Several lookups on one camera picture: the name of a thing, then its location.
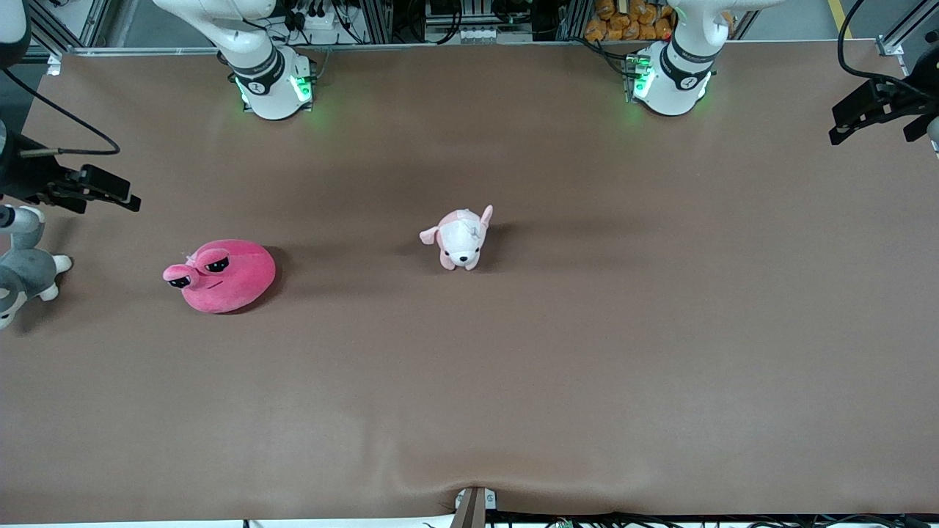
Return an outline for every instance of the green led light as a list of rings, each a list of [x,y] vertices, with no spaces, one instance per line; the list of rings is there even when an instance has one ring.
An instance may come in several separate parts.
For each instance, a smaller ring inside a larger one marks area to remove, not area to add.
[[[239,81],[237,77],[235,78],[235,86],[237,86],[238,91],[241,92],[241,100],[244,101],[245,104],[250,104],[248,103],[248,94],[244,93],[244,86],[241,85],[241,81]]]
[[[649,67],[645,73],[642,74],[636,80],[636,91],[634,94],[636,97],[643,98],[649,95],[649,86],[652,85],[652,81],[655,79],[655,70],[652,67]]]
[[[290,84],[293,85],[294,91],[297,92],[297,98],[301,101],[309,101],[312,93],[310,88],[310,80],[305,77],[294,77],[290,76]]]

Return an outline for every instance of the wire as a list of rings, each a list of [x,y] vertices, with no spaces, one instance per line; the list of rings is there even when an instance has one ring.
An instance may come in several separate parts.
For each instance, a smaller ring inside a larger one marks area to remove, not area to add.
[[[864,3],[864,0],[857,0],[857,2],[855,2],[854,5],[851,6],[851,9],[848,10],[848,14],[845,15],[844,17],[844,22],[841,23],[840,31],[838,31],[838,64],[841,66],[841,69],[847,71],[848,73],[852,74],[855,77],[861,77],[863,79],[873,79],[875,81],[888,81],[890,83],[893,83],[894,85],[902,86],[906,88],[907,90],[910,90],[911,92],[917,94],[919,97],[924,98],[928,101],[939,102],[939,98],[937,98],[936,96],[928,94],[920,90],[919,88],[912,86],[909,83],[902,81],[891,75],[886,75],[883,73],[873,73],[872,71],[856,70],[848,66],[848,63],[844,60],[844,36],[848,31],[848,24],[851,22],[851,19],[854,17],[854,14],[857,13],[857,9],[860,8],[861,4],[863,3]]]
[[[111,139],[110,137],[108,137],[107,134],[105,134],[104,132],[102,132],[102,131],[96,129],[95,127],[93,127],[93,126],[91,126],[91,125],[89,125],[87,122],[85,122],[84,120],[78,118],[78,117],[75,116],[72,112],[69,112],[68,110],[66,110],[65,108],[62,108],[62,107],[59,106],[58,104],[55,104],[54,102],[49,101],[45,96],[43,96],[42,94],[38,93],[36,90],[34,90],[33,88],[29,87],[26,83],[24,83],[23,81],[21,81],[19,77],[17,77],[16,75],[13,75],[13,73],[12,73],[10,70],[4,69],[4,70],[3,70],[3,73],[4,73],[7,77],[9,77],[9,80],[10,80],[10,81],[13,81],[13,82],[16,83],[20,88],[26,90],[26,92],[28,92],[29,95],[35,97],[36,99],[38,99],[38,100],[40,100],[40,101],[42,101],[42,102],[45,102],[45,103],[48,104],[49,106],[52,106],[55,110],[57,110],[57,111],[58,111],[60,114],[62,114],[63,116],[68,117],[68,118],[71,119],[72,121],[75,121],[75,122],[78,123],[79,125],[82,125],[82,126],[85,127],[86,129],[89,129],[89,130],[92,131],[95,135],[97,135],[99,138],[101,138],[101,139],[103,139],[104,141],[106,141],[106,142],[108,143],[108,145],[111,146],[111,149],[110,149],[110,150],[89,150],[89,149],[86,149],[86,148],[51,148],[50,151],[51,151],[52,153],[55,153],[55,154],[84,154],[84,155],[86,155],[86,156],[111,156],[111,155],[114,155],[114,154],[117,154],[118,152],[120,152],[120,146],[119,146],[117,143],[115,143],[115,141],[114,141],[113,139]]]
[[[268,25],[258,25],[258,24],[256,24],[256,23],[251,22],[251,21],[248,20],[248,19],[241,19],[241,21],[244,22],[244,23],[246,23],[246,24],[248,24],[248,25],[251,26],[251,27],[256,27],[256,28],[258,28],[258,29],[264,31],[264,33],[267,34],[268,37],[270,37],[270,34],[273,33],[275,36],[280,37],[280,38],[282,39],[281,42],[287,42],[288,40],[290,40],[290,37],[289,37],[289,36],[287,36],[287,35],[282,35],[282,34],[280,34],[280,33],[277,33],[276,31],[271,30],[271,28],[274,26],[273,23],[269,23]]]
[[[326,56],[323,57],[323,64],[319,67],[319,71],[316,72],[317,80],[322,79],[323,74],[326,73],[326,64],[330,62],[330,54],[332,54],[332,50],[327,49]]]
[[[594,52],[595,54],[599,54],[600,56],[602,56],[604,60],[607,61],[607,64],[609,65],[609,67],[613,71],[616,71],[617,73],[622,75],[623,77],[629,77],[633,79],[639,77],[635,73],[630,73],[628,71],[621,70],[620,67],[617,66],[615,62],[613,62],[613,59],[625,61],[626,55],[624,54],[620,55],[620,54],[615,54],[613,52],[608,52],[607,50],[603,49],[603,46],[600,44],[600,42],[590,42],[589,40],[583,39],[581,37],[568,37],[566,40],[571,40],[573,42],[580,42],[584,46],[587,46],[588,50]]]
[[[411,35],[414,37],[414,39],[418,42],[423,42],[424,44],[440,45],[446,44],[450,41],[450,39],[456,36],[456,33],[460,30],[460,24],[463,23],[463,3],[459,0],[454,0],[454,3],[456,6],[456,11],[454,11],[453,21],[450,22],[450,28],[447,30],[447,33],[444,34],[443,39],[437,40],[436,42],[431,42],[418,35],[417,28],[414,27],[414,17],[412,16],[412,13],[416,13],[418,15],[418,20],[421,19],[421,13],[419,13],[416,9],[418,0],[410,0],[410,2],[408,2],[407,11],[408,29],[410,29]]]
[[[307,45],[307,46],[312,46],[312,45],[313,45],[313,43],[310,41],[310,38],[306,36],[306,30],[304,30],[304,29],[298,29],[297,31],[300,31],[300,34],[303,36],[303,39],[306,40],[306,45]]]
[[[334,11],[336,12],[336,17],[339,19],[339,25],[343,26],[343,29],[346,30],[346,33],[348,33],[348,35],[349,35],[350,37],[352,37],[352,38],[356,41],[356,43],[358,43],[358,44],[364,44],[364,43],[365,43],[365,40],[364,40],[364,39],[360,39],[358,33],[355,33],[355,32],[353,32],[353,31],[350,29],[350,28],[352,27],[352,22],[353,22],[353,21],[352,21],[352,19],[349,17],[349,6],[348,6],[348,5],[345,5],[345,7],[346,7],[346,19],[343,21],[342,13],[340,13],[340,11],[339,11],[339,6],[336,5],[336,0],[330,0],[330,2],[332,3],[332,10],[334,10]]]
[[[499,10],[496,9],[497,6],[505,7],[506,10],[504,12],[500,12]],[[500,0],[498,2],[493,2],[492,14],[495,15],[496,18],[503,21],[504,23],[509,23],[509,24],[526,23],[531,20],[531,13],[527,15],[521,15],[519,17],[514,17],[511,14],[509,14],[508,7],[509,7],[508,0]],[[531,9],[534,10],[534,2],[531,3]]]

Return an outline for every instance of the gray stuffed animal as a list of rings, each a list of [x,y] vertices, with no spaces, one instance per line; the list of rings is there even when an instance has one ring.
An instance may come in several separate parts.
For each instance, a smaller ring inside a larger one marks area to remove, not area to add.
[[[26,301],[58,297],[55,276],[71,268],[71,258],[36,249],[46,217],[31,207],[0,207],[0,233],[9,233],[10,249],[0,256],[0,330],[13,322]]]

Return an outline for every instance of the pink plush dog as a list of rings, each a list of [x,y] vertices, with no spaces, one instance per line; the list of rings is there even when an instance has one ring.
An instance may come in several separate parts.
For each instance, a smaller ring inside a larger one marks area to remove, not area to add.
[[[277,267],[263,246],[250,241],[214,241],[163,272],[163,280],[182,289],[189,306],[223,314],[253,303],[274,282]]]
[[[483,248],[491,218],[492,206],[485,208],[482,218],[468,209],[455,210],[439,224],[422,231],[421,241],[440,246],[440,265],[447,270],[460,266],[469,271],[479,264],[479,250]]]

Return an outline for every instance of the plush toy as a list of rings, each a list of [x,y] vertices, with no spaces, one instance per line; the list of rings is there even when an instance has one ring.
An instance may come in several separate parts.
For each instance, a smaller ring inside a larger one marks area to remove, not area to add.
[[[10,248],[0,256],[0,330],[33,297],[51,301],[58,297],[55,276],[71,268],[71,259],[36,249],[42,240],[46,217],[31,207],[0,207],[0,233],[9,233]]]
[[[440,247],[440,265],[447,270],[457,266],[472,270],[479,264],[479,251],[485,241],[485,232],[492,218],[492,206],[487,206],[483,217],[468,209],[455,210],[443,217],[439,224],[421,232],[421,241],[434,242]]]
[[[274,282],[277,267],[263,246],[250,241],[213,241],[163,272],[163,280],[182,289],[189,306],[223,314],[253,303]]]

